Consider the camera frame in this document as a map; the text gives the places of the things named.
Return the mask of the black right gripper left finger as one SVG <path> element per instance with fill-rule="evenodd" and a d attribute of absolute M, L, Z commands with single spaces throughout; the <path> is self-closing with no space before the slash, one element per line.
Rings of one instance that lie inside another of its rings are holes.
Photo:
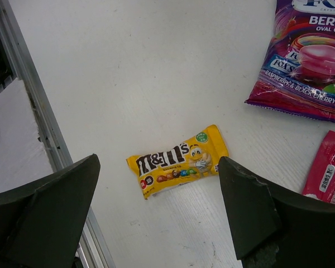
<path fill-rule="evenodd" d="M 92 154 L 0 193 L 0 267 L 72 267 L 100 168 Z"/>

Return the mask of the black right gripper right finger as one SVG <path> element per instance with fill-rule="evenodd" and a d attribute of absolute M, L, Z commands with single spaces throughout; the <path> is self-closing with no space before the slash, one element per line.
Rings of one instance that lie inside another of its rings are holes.
<path fill-rule="evenodd" d="M 335 205 L 305 197 L 229 157 L 219 179 L 243 267 L 335 267 Z"/>

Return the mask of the red small snack packet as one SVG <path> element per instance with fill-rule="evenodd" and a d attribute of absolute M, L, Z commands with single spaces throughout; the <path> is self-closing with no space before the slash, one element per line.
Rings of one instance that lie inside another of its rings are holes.
<path fill-rule="evenodd" d="M 324 137 L 309 170 L 304 196 L 335 205 L 335 132 Z"/>

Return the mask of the yellow M&M's packet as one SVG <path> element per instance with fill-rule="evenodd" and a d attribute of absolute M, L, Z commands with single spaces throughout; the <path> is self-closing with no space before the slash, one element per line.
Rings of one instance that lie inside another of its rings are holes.
<path fill-rule="evenodd" d="M 210 125 L 169 151 L 134 155 L 126 161 L 147 200 L 161 191 L 218 175 L 219 160 L 228 155 L 218 127 Z"/>

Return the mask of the purple Fox's berries candy bag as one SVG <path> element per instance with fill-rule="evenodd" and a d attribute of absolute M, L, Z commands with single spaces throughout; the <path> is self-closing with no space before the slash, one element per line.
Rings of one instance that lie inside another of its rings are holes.
<path fill-rule="evenodd" d="M 335 123 L 335 1 L 277 1 L 274 35 L 245 102 Z"/>

